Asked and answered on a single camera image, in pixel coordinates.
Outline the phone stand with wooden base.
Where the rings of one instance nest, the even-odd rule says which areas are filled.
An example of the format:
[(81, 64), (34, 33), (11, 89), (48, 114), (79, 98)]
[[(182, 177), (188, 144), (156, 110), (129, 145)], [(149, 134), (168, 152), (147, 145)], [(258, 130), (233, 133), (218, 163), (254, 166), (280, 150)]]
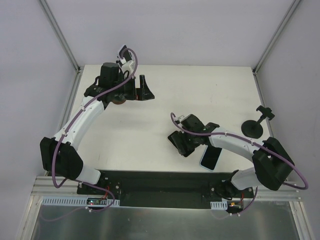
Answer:
[(115, 96), (111, 102), (115, 105), (122, 105), (126, 102), (126, 99), (120, 96)]

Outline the phone with blue case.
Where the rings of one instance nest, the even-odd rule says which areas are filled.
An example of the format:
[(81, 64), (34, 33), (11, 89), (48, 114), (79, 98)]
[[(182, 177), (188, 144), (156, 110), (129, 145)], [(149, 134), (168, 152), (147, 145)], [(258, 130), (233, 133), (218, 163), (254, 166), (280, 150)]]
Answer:
[(222, 149), (214, 146), (207, 146), (202, 158), (200, 160), (200, 166), (213, 171), (217, 165)]

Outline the black round-base phone stand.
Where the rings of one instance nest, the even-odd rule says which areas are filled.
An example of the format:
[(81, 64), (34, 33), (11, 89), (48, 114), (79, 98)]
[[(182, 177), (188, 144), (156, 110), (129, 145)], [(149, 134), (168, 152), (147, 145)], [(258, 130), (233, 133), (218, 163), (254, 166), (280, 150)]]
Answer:
[(264, 132), (261, 122), (266, 118), (268, 118), (268, 120), (272, 120), (275, 117), (269, 107), (260, 105), (257, 107), (256, 111), (261, 113), (258, 120), (246, 120), (241, 125), (242, 134), (248, 138), (259, 139)]

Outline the phone with cream case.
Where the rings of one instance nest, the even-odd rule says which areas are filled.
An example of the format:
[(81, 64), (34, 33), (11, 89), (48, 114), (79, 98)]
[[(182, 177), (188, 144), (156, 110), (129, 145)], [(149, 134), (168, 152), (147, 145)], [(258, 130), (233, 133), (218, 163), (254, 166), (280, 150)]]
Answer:
[(174, 147), (176, 146), (171, 135), (169, 135), (167, 139)]

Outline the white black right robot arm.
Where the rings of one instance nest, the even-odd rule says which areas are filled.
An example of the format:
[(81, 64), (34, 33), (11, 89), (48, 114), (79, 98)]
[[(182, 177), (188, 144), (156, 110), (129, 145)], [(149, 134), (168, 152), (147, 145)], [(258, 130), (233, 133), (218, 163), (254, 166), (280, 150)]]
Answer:
[(294, 163), (280, 142), (273, 137), (263, 141), (237, 135), (227, 131), (216, 123), (203, 124), (198, 117), (190, 114), (186, 117), (176, 117), (170, 114), (172, 123), (177, 130), (171, 133), (167, 139), (177, 149), (178, 153), (187, 158), (199, 146), (206, 146), (214, 157), (204, 153), (201, 165), (213, 170), (215, 162), (223, 150), (241, 156), (253, 166), (245, 170), (236, 169), (230, 177), (217, 186), (215, 191), (223, 198), (234, 198), (249, 187), (264, 186), (271, 191), (277, 191), (282, 185), (286, 185), (286, 179), (294, 170)]

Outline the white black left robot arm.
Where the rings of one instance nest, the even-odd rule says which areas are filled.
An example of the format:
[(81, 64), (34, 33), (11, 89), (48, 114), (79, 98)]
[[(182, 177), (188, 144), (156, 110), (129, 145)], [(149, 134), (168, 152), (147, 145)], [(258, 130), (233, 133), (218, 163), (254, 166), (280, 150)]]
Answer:
[(99, 195), (105, 191), (102, 173), (84, 164), (77, 150), (95, 119), (110, 103), (125, 101), (148, 101), (155, 98), (144, 75), (139, 77), (136, 87), (135, 60), (121, 59), (116, 63), (105, 62), (100, 74), (84, 92), (79, 108), (70, 120), (53, 137), (44, 137), (40, 142), (40, 153), (44, 170), (52, 176), (59, 175), (67, 180), (88, 183), (88, 188)]

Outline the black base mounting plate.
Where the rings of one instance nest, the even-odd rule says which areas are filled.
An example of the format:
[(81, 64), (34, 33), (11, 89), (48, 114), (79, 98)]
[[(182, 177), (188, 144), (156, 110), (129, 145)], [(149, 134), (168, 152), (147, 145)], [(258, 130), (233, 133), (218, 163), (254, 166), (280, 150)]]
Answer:
[(232, 174), (104, 170), (97, 186), (82, 185), (77, 194), (102, 196), (109, 189), (122, 207), (210, 209), (221, 201), (215, 188)]

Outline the aluminium corner frame post left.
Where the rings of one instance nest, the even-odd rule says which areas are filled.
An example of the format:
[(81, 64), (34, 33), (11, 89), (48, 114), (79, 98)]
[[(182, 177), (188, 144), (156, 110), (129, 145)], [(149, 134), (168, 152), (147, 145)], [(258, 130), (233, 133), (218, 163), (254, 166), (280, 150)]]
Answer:
[(60, 26), (59, 23), (54, 16), (53, 11), (51, 10), (51, 7), (47, 0), (38, 0), (37, 1), (45, 14), (58, 42), (60, 43), (60, 46), (62, 47), (66, 57), (68, 58), (69, 62), (72, 65), (72, 68), (78, 73), (81, 70), (81, 66), (79, 65), (78, 61), (76, 60)]

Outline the aluminium corner frame post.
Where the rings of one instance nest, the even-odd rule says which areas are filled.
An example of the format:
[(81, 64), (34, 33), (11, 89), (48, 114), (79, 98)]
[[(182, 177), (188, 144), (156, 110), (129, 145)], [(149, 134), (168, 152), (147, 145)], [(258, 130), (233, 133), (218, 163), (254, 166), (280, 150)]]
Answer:
[(273, 48), (275, 47), (277, 41), (280, 39), (282, 33), (284, 32), (285, 28), (289, 24), (290, 20), (298, 10), (299, 6), (301, 5), (303, 1), (302, 0), (293, 0), (291, 4), (289, 5), (288, 9), (286, 10), (284, 16), (282, 17), (281, 21), (279, 22), (277, 28), (275, 29), (272, 37), (268, 41), (265, 49), (263, 50), (260, 58), (258, 59), (255, 66), (252, 68), (252, 73), (254, 76), (256, 76), (265, 63), (267, 57), (272, 52)]
[(47, 0), (38, 0), (37, 1), (45, 14), (58, 42), (60, 43), (60, 46), (62, 47), (66, 57), (68, 58), (69, 62), (72, 65), (72, 68), (78, 73), (81, 70), (81, 66), (79, 65), (78, 61), (76, 60), (60, 26), (59, 23), (54, 16), (53, 11), (51, 10), (51, 7)]

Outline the aluminium corner frame post right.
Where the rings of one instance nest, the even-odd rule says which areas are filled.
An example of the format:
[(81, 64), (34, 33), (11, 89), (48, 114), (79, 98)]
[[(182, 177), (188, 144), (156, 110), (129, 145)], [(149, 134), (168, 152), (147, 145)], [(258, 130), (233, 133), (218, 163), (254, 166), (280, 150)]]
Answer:
[(260, 58), (258, 59), (255, 66), (252, 68), (252, 73), (254, 76), (256, 76), (265, 63), (267, 57), (272, 52), (273, 48), (275, 47), (277, 41), (280, 39), (282, 33), (284, 32), (285, 28), (289, 24), (290, 20), (298, 10), (299, 6), (301, 5), (303, 1), (302, 0), (293, 0), (291, 4), (289, 5), (288, 9), (286, 10), (284, 16), (282, 17), (281, 21), (279, 22), (277, 28), (275, 29), (272, 37), (268, 41), (265, 49), (263, 50)]

